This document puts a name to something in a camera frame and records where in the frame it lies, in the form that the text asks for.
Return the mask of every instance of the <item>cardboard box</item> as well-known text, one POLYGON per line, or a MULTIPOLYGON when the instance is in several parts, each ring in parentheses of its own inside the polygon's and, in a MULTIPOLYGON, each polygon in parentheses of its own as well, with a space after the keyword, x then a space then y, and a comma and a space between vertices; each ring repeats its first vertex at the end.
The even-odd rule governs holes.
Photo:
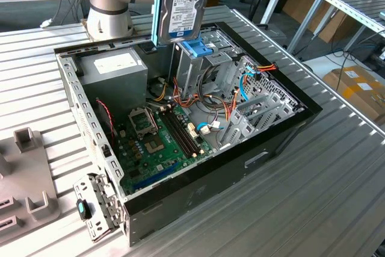
MULTIPOLYGON (((324 81, 335 90, 340 69, 334 69, 324 81)), ((385 86, 360 66, 345 67, 338 93, 379 126, 385 123, 385 86)))

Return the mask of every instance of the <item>hard drive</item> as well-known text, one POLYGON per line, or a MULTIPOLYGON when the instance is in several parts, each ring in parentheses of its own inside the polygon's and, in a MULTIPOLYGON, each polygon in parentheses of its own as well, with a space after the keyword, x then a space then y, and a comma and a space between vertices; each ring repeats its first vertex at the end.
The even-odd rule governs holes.
POLYGON ((155 0, 152 41, 166 45, 196 39, 207 0, 155 0))

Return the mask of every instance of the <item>yellow wire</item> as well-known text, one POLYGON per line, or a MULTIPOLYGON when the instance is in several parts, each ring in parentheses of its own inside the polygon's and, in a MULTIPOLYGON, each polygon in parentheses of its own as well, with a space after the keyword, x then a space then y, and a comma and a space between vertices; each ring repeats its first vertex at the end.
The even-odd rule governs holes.
POLYGON ((272 67, 273 64, 270 64, 269 66, 257 66, 258 69, 267 69, 268 67, 272 67))
POLYGON ((162 94, 158 98, 154 99, 154 101, 159 102, 159 101, 163 100, 165 92, 166 92, 166 84, 164 84, 164 86, 163 86, 162 94))

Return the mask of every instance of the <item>label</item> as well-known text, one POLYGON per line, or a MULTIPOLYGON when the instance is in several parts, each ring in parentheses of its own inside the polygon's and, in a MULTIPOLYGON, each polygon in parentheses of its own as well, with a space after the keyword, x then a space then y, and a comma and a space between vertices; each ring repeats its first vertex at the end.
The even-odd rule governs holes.
POLYGON ((130 53, 100 58, 95 60, 94 64, 100 74, 114 72, 115 70, 126 69, 127 67, 138 65, 130 53))
POLYGON ((365 82, 358 84, 363 90, 372 90, 371 86, 365 82))
POLYGON ((345 72, 350 78, 359 78, 360 76, 356 74, 356 72, 353 72, 352 70, 348 70, 345 72))
POLYGON ((174 0, 171 10, 170 26, 168 33, 172 37, 181 37, 189 34, 195 24, 197 9, 195 4, 199 0, 174 0))

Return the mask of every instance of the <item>aluminum table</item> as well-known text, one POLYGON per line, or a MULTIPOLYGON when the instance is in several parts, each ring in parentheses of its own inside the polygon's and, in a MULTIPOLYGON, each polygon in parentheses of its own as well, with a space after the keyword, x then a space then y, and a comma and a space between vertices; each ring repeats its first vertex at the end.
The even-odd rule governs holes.
POLYGON ((289 53, 294 51, 310 21, 318 11, 322 1, 330 3, 331 6, 322 21, 319 23, 317 29, 314 31, 314 35, 317 35, 324 25, 330 20, 332 15, 334 15, 336 11, 340 10, 362 24, 362 27, 345 47, 346 51, 349 50, 366 27, 385 37, 385 20, 380 18, 380 12, 385 10, 385 0, 315 0, 300 28, 290 42, 288 47, 289 53))
MULTIPOLYGON (((0 34, 0 137, 42 132, 61 216, 0 248, 0 256, 370 256, 385 238, 385 133, 227 7, 225 21, 323 111, 277 158, 128 247, 115 231, 90 241, 72 184, 92 169, 52 48, 89 42, 81 25, 0 34)), ((147 34, 150 16, 134 18, 147 34)))

